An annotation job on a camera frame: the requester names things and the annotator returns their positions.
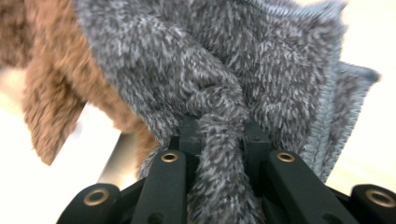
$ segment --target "brown plush toy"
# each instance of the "brown plush toy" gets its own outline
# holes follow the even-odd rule
[[[116,128],[136,135],[140,167],[158,143],[105,81],[79,30],[72,0],[0,0],[0,31],[0,65],[26,69],[24,119],[44,163],[54,161],[89,101]]]

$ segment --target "white surface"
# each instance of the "white surface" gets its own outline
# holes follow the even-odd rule
[[[0,129],[1,136],[12,136],[2,138],[2,146],[12,148],[0,148],[0,207],[7,211],[0,213],[0,223],[55,223],[77,193],[97,182],[120,136],[106,114],[88,105],[48,167],[33,150],[21,153],[32,146],[25,141],[30,134],[20,119],[0,110],[0,122],[14,127]]]
[[[343,19],[348,29],[341,59],[373,68],[381,79],[365,98],[327,183],[344,193],[366,183],[396,192],[396,1],[349,0]]]

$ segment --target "black plastic part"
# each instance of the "black plastic part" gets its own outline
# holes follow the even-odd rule
[[[64,209],[57,223],[117,223],[120,216],[120,190],[110,184],[95,184],[76,195]]]
[[[120,193],[122,209],[127,209],[137,204],[145,182],[146,178],[143,178]]]
[[[349,210],[362,224],[395,224],[396,195],[375,185],[358,185],[352,190]]]
[[[198,119],[194,116],[185,115],[180,130],[180,137],[172,139],[170,149],[180,150],[187,159],[187,186],[186,191],[190,191],[195,179],[195,172],[199,165],[198,156],[201,154],[201,136],[197,132]]]
[[[201,136],[197,131],[197,118],[185,115],[180,129],[179,149],[191,155],[201,154]]]
[[[349,206],[349,197],[346,196],[344,193],[341,193],[340,191],[336,189],[332,189],[328,187],[328,189],[332,192],[332,194],[340,201],[341,204],[343,204],[346,208]]]
[[[289,156],[282,161],[279,153]],[[295,153],[272,151],[265,172],[283,203],[291,224],[355,224],[356,219]]]
[[[263,195],[262,195],[262,211],[265,214],[267,224],[289,224],[289,216],[282,201],[277,195],[276,188],[272,185],[268,175],[263,175]]]
[[[175,161],[163,160],[171,154],[177,155]],[[160,152],[153,159],[131,223],[185,224],[186,207],[186,157],[175,150]]]
[[[245,172],[256,197],[262,196],[260,163],[268,161],[270,151],[274,150],[268,134],[262,131],[253,118],[245,124],[243,138]]]

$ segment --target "gray fabric fold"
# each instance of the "gray fabric fold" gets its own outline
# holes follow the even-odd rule
[[[262,223],[237,144],[248,111],[232,72],[139,1],[81,0],[76,10],[106,79],[158,138],[158,150],[166,149],[184,113],[200,117],[203,150],[189,199],[191,218]]]
[[[377,74],[339,62],[345,3],[76,0],[106,79],[166,150],[184,113],[203,151],[189,193],[196,223],[262,223],[238,140],[250,112],[325,181]]]

